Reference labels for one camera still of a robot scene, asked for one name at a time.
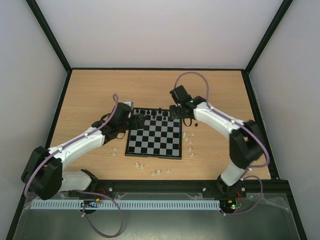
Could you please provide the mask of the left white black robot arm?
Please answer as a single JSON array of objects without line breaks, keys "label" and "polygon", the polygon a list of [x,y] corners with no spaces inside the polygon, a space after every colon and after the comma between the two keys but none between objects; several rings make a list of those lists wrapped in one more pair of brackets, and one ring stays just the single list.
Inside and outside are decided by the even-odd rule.
[{"label": "left white black robot arm", "polygon": [[114,140],[119,134],[144,127],[145,118],[134,113],[133,102],[116,103],[111,113],[80,135],[60,145],[35,148],[22,173],[26,198],[40,197],[48,200],[59,192],[85,191],[95,181],[95,176],[87,170],[66,171],[66,168],[87,152]]}]

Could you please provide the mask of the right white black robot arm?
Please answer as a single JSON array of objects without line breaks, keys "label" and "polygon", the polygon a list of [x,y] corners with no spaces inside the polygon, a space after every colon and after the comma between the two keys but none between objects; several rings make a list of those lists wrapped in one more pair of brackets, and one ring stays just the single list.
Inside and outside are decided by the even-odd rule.
[{"label": "right white black robot arm", "polygon": [[253,120],[242,121],[233,118],[213,107],[201,96],[191,97],[180,85],[170,91],[175,104],[169,107],[170,117],[175,120],[197,120],[212,127],[229,140],[230,164],[217,178],[218,191],[229,196],[236,189],[236,183],[255,165],[262,155],[266,164],[270,161],[269,153],[262,141],[258,124]]}]

